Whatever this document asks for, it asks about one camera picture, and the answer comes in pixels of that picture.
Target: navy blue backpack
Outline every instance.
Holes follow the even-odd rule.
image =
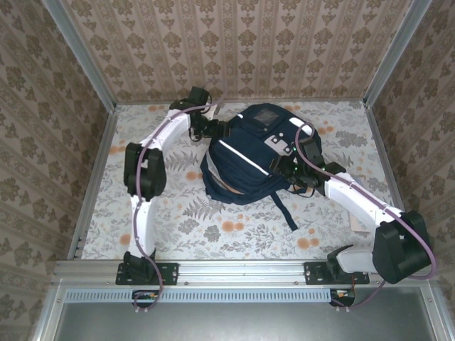
[[[232,118],[227,124],[230,135],[213,138],[200,169],[205,191],[214,200],[246,205],[271,196],[283,212],[292,231],[298,227],[277,195],[290,183],[270,170],[278,155],[292,156],[297,129],[304,123],[296,115],[274,104],[255,104]],[[303,131],[300,139],[307,137]],[[314,139],[321,149],[321,138]],[[301,193],[306,188],[293,193]]]

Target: metal plate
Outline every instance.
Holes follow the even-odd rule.
[[[161,277],[163,277],[163,285],[165,286],[176,286],[178,280],[178,263],[157,263],[159,272],[161,273]],[[148,286],[157,286],[159,285],[158,277],[155,276],[151,283],[138,283],[138,281],[133,281],[124,274],[123,272],[124,264],[121,263],[117,270],[117,277],[115,279],[115,283],[118,286],[140,286],[140,285],[148,285]]]
[[[359,288],[359,301],[372,290]],[[67,304],[55,341],[81,340],[437,339],[418,288],[385,288],[349,313],[327,303],[158,303],[148,313],[135,313],[131,303]]]
[[[308,263],[304,263],[305,268],[305,282],[307,286],[312,285],[321,285],[321,284],[348,284],[351,285],[353,283],[353,278],[355,280],[355,284],[369,284],[370,278],[368,274],[363,274],[361,272],[354,272],[347,277],[345,281],[334,281],[332,279],[328,279],[323,274],[325,274],[327,270],[327,262],[326,261],[311,261]]]

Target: floral tablecloth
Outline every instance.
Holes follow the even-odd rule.
[[[368,190],[391,202],[390,192],[361,102],[277,103],[311,121],[323,141],[326,162],[348,169]],[[227,120],[250,104],[224,104]],[[118,106],[119,120],[95,211],[82,253],[84,259],[121,259],[131,229],[129,195],[123,185],[124,150],[162,121],[164,105]],[[205,194],[200,162],[209,140],[187,134],[166,156],[166,189],[155,215],[158,259],[323,259],[343,245],[368,245],[372,232],[354,232],[347,210],[316,193],[306,199],[280,191],[299,229],[291,232],[271,198],[251,205],[226,205]]]

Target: wall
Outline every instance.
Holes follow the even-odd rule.
[[[410,2],[63,0],[123,103],[176,99],[213,77],[232,99],[359,99]]]
[[[432,2],[373,111],[405,206],[427,221],[455,315],[455,1]]]
[[[107,119],[39,0],[0,1],[0,340],[26,340]]]

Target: leaf pattern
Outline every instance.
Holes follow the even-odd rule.
[[[220,238],[220,230],[216,225],[209,226],[204,232],[204,237],[207,238],[209,242],[217,242]]]
[[[172,171],[184,171],[189,166],[194,166],[197,164],[198,156],[193,154],[193,151],[190,153],[172,153],[166,157],[166,167]]]
[[[247,242],[233,242],[232,244],[224,244],[220,250],[222,251],[243,251],[251,248],[251,244]]]
[[[225,209],[224,204],[214,200],[204,200],[201,197],[194,199],[188,208],[183,211],[183,215],[188,215],[189,217],[203,218],[205,220],[207,217],[212,219],[215,213],[220,213]]]
[[[197,226],[199,226],[198,222],[196,222],[194,219],[188,219],[178,225],[178,230],[184,234],[190,234],[190,232],[193,231]]]
[[[252,216],[255,219],[258,219],[258,220],[261,219],[261,220],[264,220],[265,222],[279,220],[279,215],[276,215],[273,212],[253,213]]]

